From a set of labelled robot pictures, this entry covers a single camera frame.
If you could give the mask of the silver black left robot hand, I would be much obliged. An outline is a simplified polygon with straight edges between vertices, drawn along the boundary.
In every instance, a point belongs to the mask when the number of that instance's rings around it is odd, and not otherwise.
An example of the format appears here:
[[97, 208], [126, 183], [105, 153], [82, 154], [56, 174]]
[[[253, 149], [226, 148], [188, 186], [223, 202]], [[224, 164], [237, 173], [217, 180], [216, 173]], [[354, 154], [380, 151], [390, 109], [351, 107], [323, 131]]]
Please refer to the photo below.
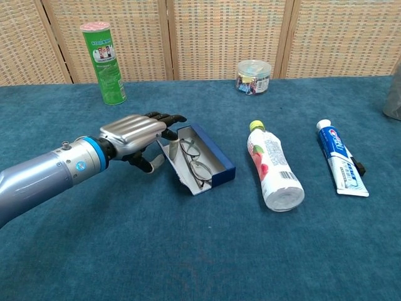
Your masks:
[[164, 162], [164, 158], [157, 156], [150, 162], [146, 160], [143, 153], [148, 145], [160, 138], [177, 140], [178, 134], [170, 130], [169, 126], [186, 121], [187, 119], [179, 114], [133, 114], [101, 127], [98, 141], [108, 161], [128, 162], [150, 174]]

